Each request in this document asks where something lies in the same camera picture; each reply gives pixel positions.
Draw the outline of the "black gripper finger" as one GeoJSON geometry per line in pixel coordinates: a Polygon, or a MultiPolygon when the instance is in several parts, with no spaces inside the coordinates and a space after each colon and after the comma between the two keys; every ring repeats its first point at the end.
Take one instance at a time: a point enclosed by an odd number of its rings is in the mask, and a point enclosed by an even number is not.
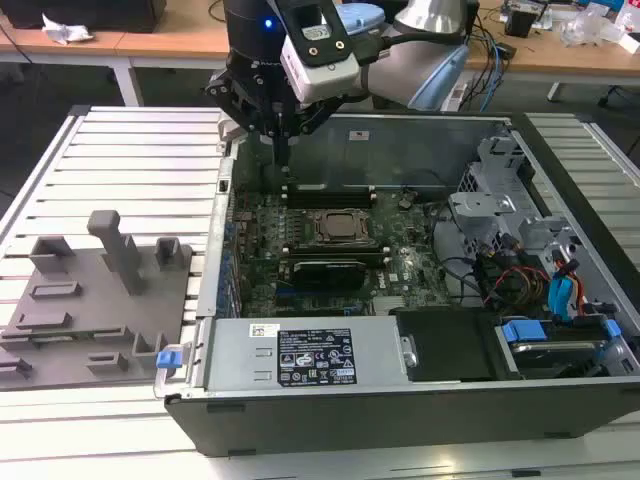
{"type": "Polygon", "coordinates": [[[271,145],[272,163],[281,166],[281,117],[269,87],[262,74],[243,76],[238,72],[221,72],[211,78],[205,91],[239,127],[265,137],[271,145]]]}
{"type": "Polygon", "coordinates": [[[295,104],[285,110],[282,120],[282,166],[288,167],[291,146],[297,138],[310,135],[324,124],[343,104],[341,97],[333,97],[307,106],[295,104]]]}

